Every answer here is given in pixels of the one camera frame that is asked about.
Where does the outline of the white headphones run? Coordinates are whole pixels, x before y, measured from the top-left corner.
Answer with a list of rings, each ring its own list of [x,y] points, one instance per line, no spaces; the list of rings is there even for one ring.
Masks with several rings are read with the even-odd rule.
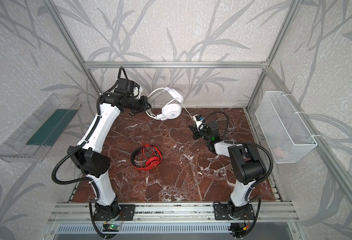
[[[173,99],[162,107],[159,115],[153,114],[151,109],[146,110],[146,114],[155,120],[165,121],[176,119],[182,112],[181,106],[183,105],[184,97],[176,89],[165,87],[153,90],[148,96],[148,102],[156,94],[160,96],[162,93],[168,93]]]

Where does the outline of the red black headphones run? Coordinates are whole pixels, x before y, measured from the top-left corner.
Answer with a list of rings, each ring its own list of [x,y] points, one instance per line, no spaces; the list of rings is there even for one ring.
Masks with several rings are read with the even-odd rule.
[[[163,160],[163,152],[156,145],[145,144],[135,148],[130,155],[131,165],[141,171],[157,168]]]

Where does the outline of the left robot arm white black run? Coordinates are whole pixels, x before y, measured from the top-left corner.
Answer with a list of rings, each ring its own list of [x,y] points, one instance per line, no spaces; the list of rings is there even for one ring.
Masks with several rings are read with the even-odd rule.
[[[88,181],[96,194],[97,213],[104,218],[116,218],[121,208],[109,177],[111,159],[102,154],[103,145],[114,121],[125,109],[130,110],[132,116],[151,109],[148,98],[141,92],[141,86],[129,80],[125,68],[120,67],[115,84],[99,95],[97,113],[86,134],[76,146],[68,148],[67,155],[52,172],[52,180],[58,185]],[[58,170],[68,159],[73,161],[84,177],[67,181],[58,179]]]

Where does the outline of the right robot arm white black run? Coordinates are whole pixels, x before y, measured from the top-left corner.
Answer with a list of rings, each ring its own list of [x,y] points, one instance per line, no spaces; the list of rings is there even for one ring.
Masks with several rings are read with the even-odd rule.
[[[253,189],[265,181],[273,170],[273,158],[270,152],[261,145],[252,142],[236,142],[226,139],[230,120],[227,113],[215,111],[209,114],[224,114],[225,130],[221,134],[216,121],[208,121],[202,115],[194,115],[193,125],[189,126],[194,140],[203,139],[209,151],[229,157],[236,177],[233,192],[226,205],[215,203],[216,220],[256,220],[251,202],[261,200],[261,196],[250,199]]]

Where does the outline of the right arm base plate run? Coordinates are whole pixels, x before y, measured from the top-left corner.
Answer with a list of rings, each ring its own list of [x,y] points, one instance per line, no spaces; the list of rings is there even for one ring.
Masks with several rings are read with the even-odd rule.
[[[228,202],[227,204],[214,202],[213,211],[215,220],[218,221],[255,219],[255,211],[252,204],[249,203],[241,207],[236,207],[232,202]]]

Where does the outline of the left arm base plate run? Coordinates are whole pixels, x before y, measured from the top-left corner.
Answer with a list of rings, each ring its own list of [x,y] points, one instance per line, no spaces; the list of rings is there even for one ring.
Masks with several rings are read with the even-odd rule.
[[[118,221],[132,221],[135,215],[136,205],[114,204],[103,206],[96,204],[94,211],[95,221],[106,221],[108,219]]]

